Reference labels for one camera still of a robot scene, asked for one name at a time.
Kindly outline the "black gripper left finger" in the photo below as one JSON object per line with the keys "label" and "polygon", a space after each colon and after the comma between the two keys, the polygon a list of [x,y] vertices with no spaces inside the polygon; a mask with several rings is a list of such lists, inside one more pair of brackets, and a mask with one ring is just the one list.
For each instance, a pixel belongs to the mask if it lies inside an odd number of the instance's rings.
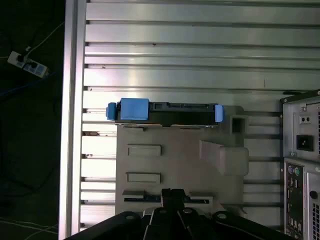
{"label": "black gripper left finger", "polygon": [[161,191],[161,207],[151,217],[140,217],[124,211],[83,231],[67,237],[68,240],[172,240],[173,194],[171,189]]}

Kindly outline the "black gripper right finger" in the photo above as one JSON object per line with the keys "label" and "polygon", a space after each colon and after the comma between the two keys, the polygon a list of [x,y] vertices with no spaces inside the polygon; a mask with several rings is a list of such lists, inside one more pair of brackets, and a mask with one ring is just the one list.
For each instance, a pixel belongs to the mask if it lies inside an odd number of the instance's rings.
{"label": "black gripper right finger", "polygon": [[172,190],[172,209],[179,218],[174,227],[179,240],[292,240],[293,237],[231,212],[220,210],[205,217],[185,206],[183,189]]}

